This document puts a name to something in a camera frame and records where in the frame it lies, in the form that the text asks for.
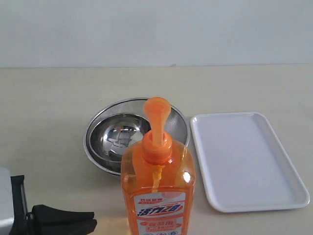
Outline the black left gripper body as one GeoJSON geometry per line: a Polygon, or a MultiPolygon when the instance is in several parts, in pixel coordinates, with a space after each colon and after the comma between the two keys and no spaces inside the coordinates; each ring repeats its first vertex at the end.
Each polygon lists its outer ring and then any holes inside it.
{"type": "Polygon", "coordinates": [[[33,215],[28,211],[24,175],[11,176],[14,222],[10,235],[32,235],[33,215]]]}

